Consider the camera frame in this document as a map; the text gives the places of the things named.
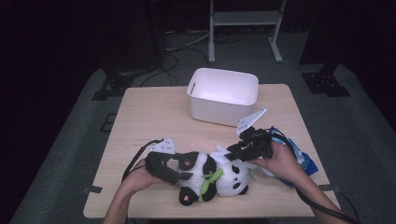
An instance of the human arm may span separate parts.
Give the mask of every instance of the human arm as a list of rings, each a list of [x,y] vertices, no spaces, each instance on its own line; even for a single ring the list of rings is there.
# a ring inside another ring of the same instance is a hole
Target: human arm
[[[272,159],[256,159],[251,163],[269,170],[281,179],[289,180],[310,201],[335,212],[343,213],[305,173],[286,145],[272,142],[272,149],[274,151]],[[320,223],[348,223],[315,208],[312,208],[312,211]]]
[[[164,183],[161,179],[154,177],[143,167],[145,161],[141,160],[137,163],[134,171],[132,171],[120,184],[114,195],[113,201],[108,207],[104,224],[107,223],[124,223],[128,215],[129,202],[132,196],[139,190],[146,189],[153,184]]]

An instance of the black and white plush toy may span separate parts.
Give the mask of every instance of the black and white plush toy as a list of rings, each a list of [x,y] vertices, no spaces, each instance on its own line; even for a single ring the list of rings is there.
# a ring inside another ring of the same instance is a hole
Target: black and white plush toy
[[[179,201],[183,205],[191,205],[196,201],[208,202],[216,195],[216,178],[214,174],[221,175],[217,171],[217,165],[213,158],[203,152],[189,152],[175,154],[178,160],[177,170],[180,173],[190,173],[192,176],[178,181],[180,185]]]
[[[194,202],[209,202],[216,194],[220,196],[235,196],[246,194],[250,178],[250,168],[255,166],[247,162],[228,161],[224,157],[230,153],[227,149],[218,147],[214,153],[189,152],[175,154],[178,160],[177,171],[189,173],[189,179],[180,179],[179,201],[183,205]]]
[[[248,192],[248,181],[251,178],[250,171],[256,166],[240,160],[229,161],[224,155],[230,153],[227,149],[217,146],[216,152],[210,156],[216,161],[218,169],[223,175],[216,181],[216,189],[220,196],[243,195]]]

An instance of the white storage box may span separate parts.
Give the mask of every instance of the white storage box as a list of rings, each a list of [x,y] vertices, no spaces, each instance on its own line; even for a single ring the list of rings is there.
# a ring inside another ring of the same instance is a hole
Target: white storage box
[[[200,68],[193,74],[187,94],[194,119],[236,127],[253,113],[259,80],[247,73]]]

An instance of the dark background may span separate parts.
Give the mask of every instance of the dark background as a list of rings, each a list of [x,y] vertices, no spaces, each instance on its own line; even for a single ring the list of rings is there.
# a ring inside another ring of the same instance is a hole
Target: dark background
[[[156,16],[161,16],[158,25],[164,30],[208,27],[208,1],[150,2],[161,3]],[[113,63],[128,63],[132,69],[158,65],[159,40],[151,36],[148,40],[154,45],[141,44],[144,36],[152,35],[148,24],[153,20],[147,17],[149,10],[143,3],[147,1],[1,1],[3,222],[12,218],[81,90],[102,67],[104,57],[111,55]],[[216,0],[216,9],[274,9],[278,4]],[[283,32],[309,30],[301,63],[323,63],[329,53],[335,55],[357,75],[392,127],[396,126],[391,98],[396,93],[395,9],[391,1],[289,0],[281,26]],[[136,53],[136,48],[145,50]]]

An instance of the human hand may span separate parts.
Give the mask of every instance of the human hand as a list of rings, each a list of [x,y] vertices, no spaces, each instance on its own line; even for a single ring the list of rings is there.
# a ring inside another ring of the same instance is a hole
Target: human hand
[[[255,159],[250,162],[267,169],[281,179],[289,180],[291,183],[306,176],[288,146],[273,141],[271,147],[274,151],[272,159]]]
[[[120,185],[120,189],[127,192],[136,192],[146,189],[153,184],[165,183],[160,178],[151,175],[145,168],[145,160],[140,160],[134,167],[134,170],[129,173]]]

